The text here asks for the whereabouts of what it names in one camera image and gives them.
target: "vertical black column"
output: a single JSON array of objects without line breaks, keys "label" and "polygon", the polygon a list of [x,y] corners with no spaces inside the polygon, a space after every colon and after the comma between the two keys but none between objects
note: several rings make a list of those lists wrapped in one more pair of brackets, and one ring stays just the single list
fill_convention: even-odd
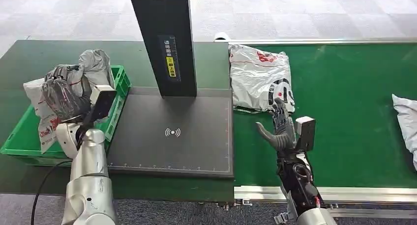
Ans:
[{"label": "vertical black column", "polygon": [[196,96],[189,0],[132,0],[132,5],[161,95]]}]

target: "green table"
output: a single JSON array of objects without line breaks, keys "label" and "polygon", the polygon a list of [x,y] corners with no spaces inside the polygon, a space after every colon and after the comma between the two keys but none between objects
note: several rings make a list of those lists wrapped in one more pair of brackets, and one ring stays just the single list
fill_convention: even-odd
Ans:
[{"label": "green table", "polygon": [[[290,58],[295,117],[317,119],[309,153],[320,187],[417,188],[411,154],[405,149],[391,94],[417,99],[414,43],[252,44]],[[132,85],[156,86],[141,42],[18,41],[0,59],[0,141],[8,137],[29,100],[22,83],[58,63],[77,63],[86,49],[102,48],[123,65]],[[224,43],[195,43],[199,88],[227,88]],[[277,187],[275,153],[256,133],[254,122],[271,128],[267,114],[234,113],[235,180],[157,178],[112,174],[116,198],[233,201],[234,186]],[[0,193],[34,193],[46,169],[0,156]],[[54,173],[45,193],[63,194],[69,170]]]}]

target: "white robotic arm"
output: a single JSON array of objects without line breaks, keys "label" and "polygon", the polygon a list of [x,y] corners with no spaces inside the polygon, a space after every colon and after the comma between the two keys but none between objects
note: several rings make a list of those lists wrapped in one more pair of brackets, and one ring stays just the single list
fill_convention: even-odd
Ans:
[{"label": "white robotic arm", "polygon": [[82,123],[61,123],[57,138],[65,154],[72,158],[70,182],[62,225],[116,225],[112,181],[107,171],[104,133],[92,123],[107,116],[115,97],[108,85],[92,89],[91,112]]}]

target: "metal frame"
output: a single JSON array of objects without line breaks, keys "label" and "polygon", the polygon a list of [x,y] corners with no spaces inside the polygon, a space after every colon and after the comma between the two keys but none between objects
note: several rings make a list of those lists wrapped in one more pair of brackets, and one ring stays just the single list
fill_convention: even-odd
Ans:
[{"label": "metal frame", "polygon": [[215,42],[228,42],[241,45],[308,45],[308,44],[384,44],[384,43],[417,43],[416,38],[364,38],[364,39],[260,39],[260,40],[216,40]]},{"label": "metal frame", "polygon": [[[323,200],[333,217],[417,219],[417,189],[411,188],[349,188],[319,187]],[[286,203],[280,187],[235,187],[235,199],[243,205],[252,202]],[[339,205],[396,205],[396,209],[339,208]],[[398,207],[407,206],[406,210]]]},{"label": "metal frame", "polygon": [[[364,187],[319,187],[326,203],[376,203],[417,205],[417,189],[412,188],[364,188]],[[235,187],[235,199],[262,202],[285,202],[280,187],[240,186]]]}]

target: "black cable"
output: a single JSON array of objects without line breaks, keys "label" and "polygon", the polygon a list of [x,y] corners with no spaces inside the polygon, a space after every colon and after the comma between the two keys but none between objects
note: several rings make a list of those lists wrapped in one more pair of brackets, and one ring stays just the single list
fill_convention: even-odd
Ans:
[{"label": "black cable", "polygon": [[40,184],[40,186],[39,186],[38,192],[36,193],[35,200],[33,201],[33,207],[32,207],[32,217],[31,217],[31,219],[30,219],[30,225],[34,225],[34,223],[35,223],[35,209],[36,209],[36,204],[38,203],[38,198],[39,198],[40,190],[42,189],[43,184],[45,184],[46,179],[47,179],[47,178],[48,178],[48,176],[52,173],[52,171],[54,171],[56,168],[58,168],[58,166],[60,166],[60,165],[62,165],[62,164],[65,164],[65,163],[70,163],[70,162],[72,162],[72,161],[71,161],[71,160],[68,160],[68,161],[63,161],[63,162],[61,162],[61,163],[56,164],[55,166],[53,166],[53,167],[52,167],[52,168],[48,171],[48,173],[47,173],[47,174],[45,175],[45,177],[43,178],[42,183],[41,183],[41,184]]}]

